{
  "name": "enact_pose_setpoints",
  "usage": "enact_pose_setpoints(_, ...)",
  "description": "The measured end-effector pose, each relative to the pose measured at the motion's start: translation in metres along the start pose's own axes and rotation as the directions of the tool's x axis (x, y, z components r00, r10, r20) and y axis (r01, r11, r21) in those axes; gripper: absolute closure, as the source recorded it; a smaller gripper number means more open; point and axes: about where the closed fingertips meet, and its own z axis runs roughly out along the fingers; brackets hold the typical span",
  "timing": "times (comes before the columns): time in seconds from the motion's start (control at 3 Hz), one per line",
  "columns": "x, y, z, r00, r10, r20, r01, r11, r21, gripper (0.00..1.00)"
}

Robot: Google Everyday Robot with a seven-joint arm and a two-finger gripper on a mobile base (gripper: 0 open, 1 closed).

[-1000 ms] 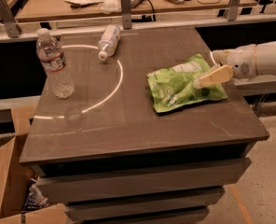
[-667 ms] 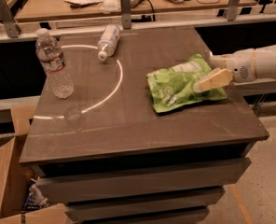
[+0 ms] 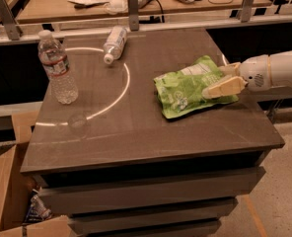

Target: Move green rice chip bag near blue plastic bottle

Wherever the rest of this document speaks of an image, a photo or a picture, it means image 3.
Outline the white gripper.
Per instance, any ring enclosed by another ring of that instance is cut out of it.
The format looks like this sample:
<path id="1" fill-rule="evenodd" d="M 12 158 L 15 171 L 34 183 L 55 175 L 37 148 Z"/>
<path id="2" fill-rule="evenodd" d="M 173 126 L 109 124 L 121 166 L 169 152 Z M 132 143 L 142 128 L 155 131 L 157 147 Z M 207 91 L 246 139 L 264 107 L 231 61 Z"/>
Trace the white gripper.
<path id="1" fill-rule="evenodd" d="M 235 62 L 219 66 L 219 70 L 225 77 L 204 88 L 202 90 L 202 97 L 205 99 L 215 99 L 236 95 L 241 93 L 246 85 L 250 91 L 254 92 L 269 90 L 271 82 L 268 61 L 268 55 L 260 55 L 251 57 L 242 64 Z"/>

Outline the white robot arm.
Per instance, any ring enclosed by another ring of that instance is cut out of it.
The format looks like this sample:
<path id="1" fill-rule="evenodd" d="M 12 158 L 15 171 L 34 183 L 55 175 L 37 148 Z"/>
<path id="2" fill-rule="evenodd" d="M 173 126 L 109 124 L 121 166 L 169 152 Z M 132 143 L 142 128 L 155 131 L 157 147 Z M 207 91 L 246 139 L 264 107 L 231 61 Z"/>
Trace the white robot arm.
<path id="1" fill-rule="evenodd" d="M 240 94 L 245 88 L 253 92 L 292 88 L 292 50 L 251 57 L 220 70 L 224 77 L 202 91 L 205 99 Z"/>

